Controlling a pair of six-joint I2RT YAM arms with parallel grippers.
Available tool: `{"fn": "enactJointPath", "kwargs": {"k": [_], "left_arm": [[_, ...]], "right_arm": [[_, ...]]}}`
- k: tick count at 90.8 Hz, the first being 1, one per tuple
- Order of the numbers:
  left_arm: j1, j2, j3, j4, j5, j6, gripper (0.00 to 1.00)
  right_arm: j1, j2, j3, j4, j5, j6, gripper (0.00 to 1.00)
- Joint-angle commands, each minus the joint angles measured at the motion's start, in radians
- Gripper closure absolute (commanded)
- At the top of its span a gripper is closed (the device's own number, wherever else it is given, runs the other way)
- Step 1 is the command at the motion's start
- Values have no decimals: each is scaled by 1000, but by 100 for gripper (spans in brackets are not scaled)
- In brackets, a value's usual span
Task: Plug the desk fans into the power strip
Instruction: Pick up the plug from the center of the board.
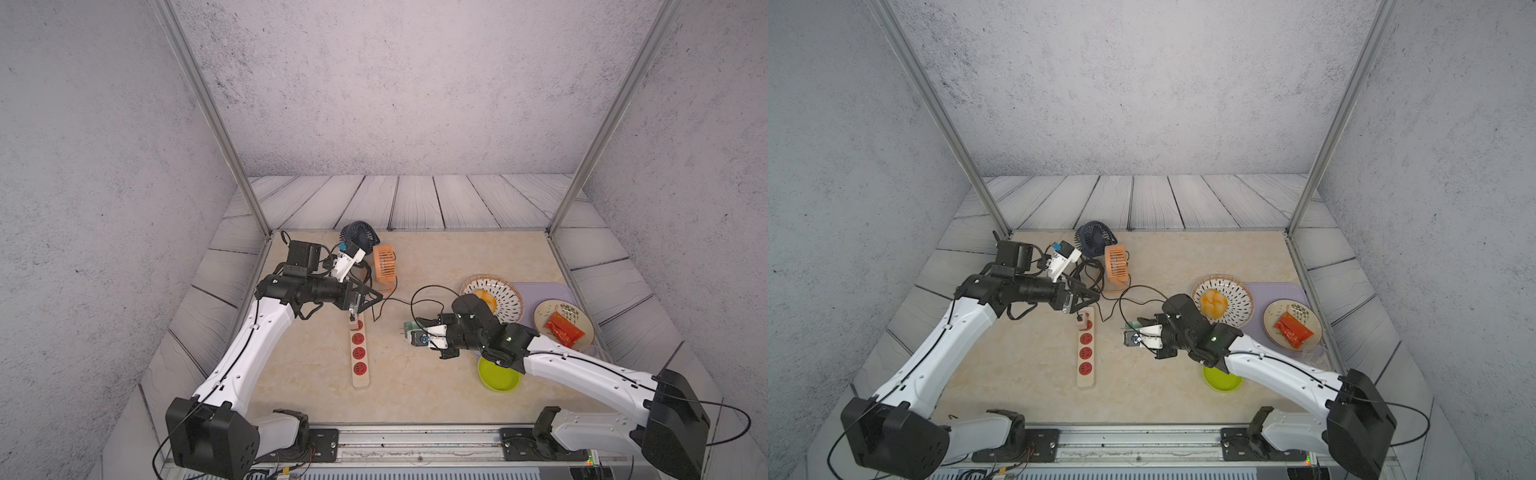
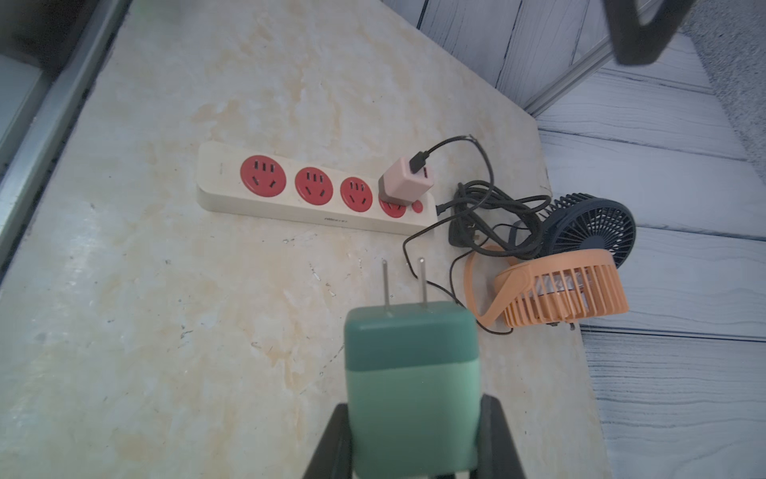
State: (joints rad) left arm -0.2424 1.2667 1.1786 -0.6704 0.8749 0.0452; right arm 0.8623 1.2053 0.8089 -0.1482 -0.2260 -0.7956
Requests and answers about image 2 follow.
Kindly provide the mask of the pink USB charger plug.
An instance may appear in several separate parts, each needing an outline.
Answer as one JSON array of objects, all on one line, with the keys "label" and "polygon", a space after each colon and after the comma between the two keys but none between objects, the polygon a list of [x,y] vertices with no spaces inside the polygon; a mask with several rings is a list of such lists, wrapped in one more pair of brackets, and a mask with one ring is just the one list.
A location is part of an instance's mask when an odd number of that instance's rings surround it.
[{"label": "pink USB charger plug", "polygon": [[413,173],[410,161],[402,157],[380,177],[379,198],[385,203],[407,207],[419,201],[433,186],[434,180],[426,167]]}]

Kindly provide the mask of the white red power strip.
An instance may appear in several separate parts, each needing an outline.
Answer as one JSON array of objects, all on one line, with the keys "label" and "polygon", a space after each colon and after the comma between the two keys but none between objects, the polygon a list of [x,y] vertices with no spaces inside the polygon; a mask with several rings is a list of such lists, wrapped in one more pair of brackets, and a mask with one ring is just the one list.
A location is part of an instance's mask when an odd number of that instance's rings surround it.
[{"label": "white red power strip", "polygon": [[429,193],[394,205],[371,178],[217,142],[199,146],[197,202],[215,213],[407,237],[437,221]]}]

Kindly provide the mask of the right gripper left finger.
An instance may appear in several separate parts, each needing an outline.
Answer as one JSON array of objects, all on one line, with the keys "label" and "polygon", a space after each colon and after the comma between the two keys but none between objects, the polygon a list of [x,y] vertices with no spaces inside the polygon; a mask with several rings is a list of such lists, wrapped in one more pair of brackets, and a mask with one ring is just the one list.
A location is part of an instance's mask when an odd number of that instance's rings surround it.
[{"label": "right gripper left finger", "polygon": [[303,479],[351,479],[352,434],[348,405],[339,403],[305,469]]}]

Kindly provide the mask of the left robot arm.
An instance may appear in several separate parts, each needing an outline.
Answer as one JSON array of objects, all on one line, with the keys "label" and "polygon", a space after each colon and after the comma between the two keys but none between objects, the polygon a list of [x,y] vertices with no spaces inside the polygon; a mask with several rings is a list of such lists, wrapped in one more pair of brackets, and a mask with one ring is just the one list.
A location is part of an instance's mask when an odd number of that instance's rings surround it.
[{"label": "left robot arm", "polygon": [[662,54],[690,12],[694,0],[665,0],[646,24],[634,1],[604,0],[606,22],[616,63],[624,66],[645,66]]}]

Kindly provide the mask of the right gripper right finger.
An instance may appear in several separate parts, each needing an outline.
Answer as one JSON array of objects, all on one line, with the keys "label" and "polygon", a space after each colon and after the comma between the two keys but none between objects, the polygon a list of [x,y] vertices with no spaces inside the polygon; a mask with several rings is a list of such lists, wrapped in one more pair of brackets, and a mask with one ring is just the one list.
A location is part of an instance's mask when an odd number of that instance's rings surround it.
[{"label": "right gripper right finger", "polygon": [[477,439],[479,479],[525,479],[501,401],[488,394],[481,399]]}]

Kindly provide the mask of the green USB charger plug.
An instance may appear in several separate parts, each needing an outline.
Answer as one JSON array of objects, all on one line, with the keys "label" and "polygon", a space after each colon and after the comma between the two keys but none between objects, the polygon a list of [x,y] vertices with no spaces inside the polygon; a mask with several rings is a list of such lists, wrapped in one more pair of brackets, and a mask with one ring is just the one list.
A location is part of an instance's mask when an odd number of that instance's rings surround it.
[{"label": "green USB charger plug", "polygon": [[438,477],[478,465],[475,319],[452,301],[357,307],[344,325],[352,461],[360,478]]}]

